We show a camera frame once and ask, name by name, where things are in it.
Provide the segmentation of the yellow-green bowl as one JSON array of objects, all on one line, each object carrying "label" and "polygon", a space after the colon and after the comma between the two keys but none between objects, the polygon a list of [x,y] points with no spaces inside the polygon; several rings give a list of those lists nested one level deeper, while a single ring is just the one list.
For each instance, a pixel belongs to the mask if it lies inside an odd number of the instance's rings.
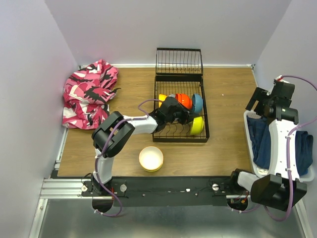
[{"label": "yellow-green bowl", "polygon": [[156,172],[158,171],[161,167],[163,166],[163,164],[160,164],[158,167],[154,168],[154,169],[149,169],[149,168],[146,168],[146,167],[143,167],[142,168],[147,171],[147,172]]}]

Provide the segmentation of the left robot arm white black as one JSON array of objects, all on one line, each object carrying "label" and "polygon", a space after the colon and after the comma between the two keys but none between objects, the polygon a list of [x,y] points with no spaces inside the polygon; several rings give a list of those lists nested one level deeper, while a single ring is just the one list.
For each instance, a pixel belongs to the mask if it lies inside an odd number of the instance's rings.
[{"label": "left robot arm white black", "polygon": [[93,132],[92,140],[96,152],[93,191],[97,195],[104,196],[108,193],[115,196],[109,184],[112,179],[114,157],[123,149],[132,135],[153,134],[173,122],[189,124],[198,116],[174,97],[167,97],[164,101],[156,99],[161,106],[148,113],[142,110],[141,106],[150,101],[151,99],[146,100],[138,106],[138,109],[145,114],[144,116],[129,117],[115,111]]}]

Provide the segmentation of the blue bowl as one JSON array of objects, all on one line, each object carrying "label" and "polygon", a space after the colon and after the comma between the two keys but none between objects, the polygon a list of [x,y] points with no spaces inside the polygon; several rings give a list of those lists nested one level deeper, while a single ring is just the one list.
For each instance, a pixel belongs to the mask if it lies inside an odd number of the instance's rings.
[{"label": "blue bowl", "polygon": [[192,96],[192,111],[196,114],[199,114],[203,109],[203,99],[202,97],[195,93]]}]

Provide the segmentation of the yellow-orange bowl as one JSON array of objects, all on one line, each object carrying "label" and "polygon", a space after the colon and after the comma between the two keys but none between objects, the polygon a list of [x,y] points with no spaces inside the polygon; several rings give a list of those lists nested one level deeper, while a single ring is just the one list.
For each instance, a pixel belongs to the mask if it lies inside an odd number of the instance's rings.
[{"label": "yellow-orange bowl", "polygon": [[167,96],[165,94],[159,94],[158,96],[158,107],[161,107],[162,103],[165,101],[165,99],[167,98]]}]

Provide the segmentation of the black wire dish rack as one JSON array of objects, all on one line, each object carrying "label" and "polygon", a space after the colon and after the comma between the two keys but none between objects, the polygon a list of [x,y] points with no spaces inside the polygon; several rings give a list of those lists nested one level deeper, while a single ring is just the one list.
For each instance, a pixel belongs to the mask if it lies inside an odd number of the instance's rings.
[{"label": "black wire dish rack", "polygon": [[154,142],[206,143],[210,137],[200,49],[158,47]]}]

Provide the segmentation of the lime green bowl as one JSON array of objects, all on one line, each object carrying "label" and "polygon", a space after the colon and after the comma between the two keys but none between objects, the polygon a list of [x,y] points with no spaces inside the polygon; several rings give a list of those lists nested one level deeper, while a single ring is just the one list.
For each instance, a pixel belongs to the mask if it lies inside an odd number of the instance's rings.
[{"label": "lime green bowl", "polygon": [[195,117],[192,121],[190,135],[201,134],[204,129],[204,119],[202,116]]}]

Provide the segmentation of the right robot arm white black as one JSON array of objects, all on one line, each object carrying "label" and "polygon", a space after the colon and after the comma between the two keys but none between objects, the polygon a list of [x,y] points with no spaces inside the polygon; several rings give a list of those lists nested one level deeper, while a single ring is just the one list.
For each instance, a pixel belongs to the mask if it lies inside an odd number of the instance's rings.
[{"label": "right robot arm white black", "polygon": [[295,86],[275,80],[270,91],[257,87],[246,106],[265,118],[270,133],[270,165],[266,176],[241,169],[232,172],[228,189],[233,194],[247,190],[251,201],[265,207],[290,212],[307,193],[300,182],[295,157],[298,111],[290,107]]}]

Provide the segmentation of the orange-red bowl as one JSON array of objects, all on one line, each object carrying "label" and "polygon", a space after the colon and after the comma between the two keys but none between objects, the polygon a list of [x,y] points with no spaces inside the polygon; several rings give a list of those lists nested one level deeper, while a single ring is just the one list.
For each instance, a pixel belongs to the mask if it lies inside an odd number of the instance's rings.
[{"label": "orange-red bowl", "polygon": [[186,94],[182,94],[182,105],[185,106],[189,110],[192,109],[192,100]]},{"label": "orange-red bowl", "polygon": [[186,105],[190,102],[190,98],[183,93],[176,93],[175,98],[177,99],[177,101],[183,105]]}]

